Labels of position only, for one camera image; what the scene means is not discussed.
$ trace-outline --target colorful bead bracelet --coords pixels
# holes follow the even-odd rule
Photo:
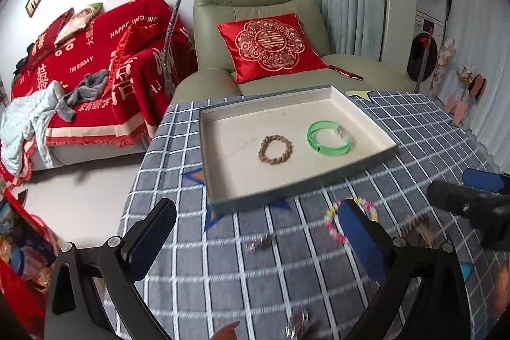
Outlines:
[[[371,201],[368,201],[366,199],[363,199],[362,197],[357,196],[353,197],[353,200],[360,207],[360,209],[363,210],[363,212],[368,216],[368,219],[379,222],[379,217],[377,216],[377,209],[375,208],[374,204]],[[324,226],[326,227],[328,233],[330,234],[331,238],[334,241],[338,243],[344,243],[345,241],[347,241],[347,237],[344,235],[343,232],[338,231],[337,227],[333,223],[333,219],[338,214],[338,207],[340,206],[340,204],[341,202],[334,202],[333,205],[330,208],[328,208],[326,214],[324,215]]]

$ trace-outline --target white tray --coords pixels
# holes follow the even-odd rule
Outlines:
[[[347,154],[325,156],[309,147],[308,127],[320,120],[339,122],[353,138]],[[285,163],[269,165],[259,161],[258,152],[262,140],[274,134],[289,139],[293,152]],[[328,131],[318,134],[324,145],[339,140]],[[379,163],[397,146],[392,133],[333,86],[203,108],[200,142],[208,195],[218,214],[255,209],[339,183]],[[279,157],[284,150],[276,141],[266,155]]]

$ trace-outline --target small trinket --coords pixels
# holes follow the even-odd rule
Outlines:
[[[297,340],[304,336],[310,328],[310,316],[306,308],[300,308],[292,314],[285,334],[291,340]]]
[[[273,241],[273,235],[270,233],[266,233],[265,235],[261,236],[260,238],[253,240],[251,242],[248,242],[246,244],[246,252],[251,253],[255,252],[257,249],[260,248],[267,248],[271,246],[271,243]]]
[[[435,235],[430,230],[430,218],[421,215],[417,218],[405,218],[406,226],[402,229],[402,237],[413,246],[432,248]]]

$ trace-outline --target green plastic wristband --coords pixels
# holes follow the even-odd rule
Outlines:
[[[325,145],[319,144],[314,138],[313,133],[320,129],[334,129],[340,136],[347,139],[347,143],[342,147],[327,147]],[[340,124],[334,121],[317,121],[313,123],[310,127],[308,127],[307,131],[307,142],[312,149],[319,152],[320,154],[324,154],[326,156],[339,156],[341,154],[347,153],[352,144],[353,140],[349,137],[349,135],[345,132]]]

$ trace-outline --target blue plaid tablecloth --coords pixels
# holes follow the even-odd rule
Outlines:
[[[350,246],[333,242],[323,215],[333,201],[351,196],[371,200],[391,236],[405,218],[427,214],[439,245],[449,236],[461,262],[475,264],[466,282],[473,338],[485,338],[491,294],[506,253],[483,251],[469,223],[432,208],[426,188],[434,179],[459,184],[466,168],[491,171],[476,143],[425,95],[372,92],[371,101],[352,99],[397,136],[400,146],[386,163],[336,185],[288,200],[290,210],[265,207],[224,217],[207,232],[207,191],[186,172],[202,166],[198,109],[222,101],[170,106],[144,157],[119,226],[124,235],[162,197],[175,201],[178,220],[149,274],[135,285],[158,321],[175,340],[207,339],[239,320],[240,340],[286,338],[292,310],[313,316],[311,338],[339,340],[348,334],[377,291]],[[242,98],[225,99],[224,101]],[[264,251],[245,244],[266,232],[276,235]],[[414,281],[388,331],[399,333],[418,282]],[[128,338],[113,304],[105,309],[119,336]]]

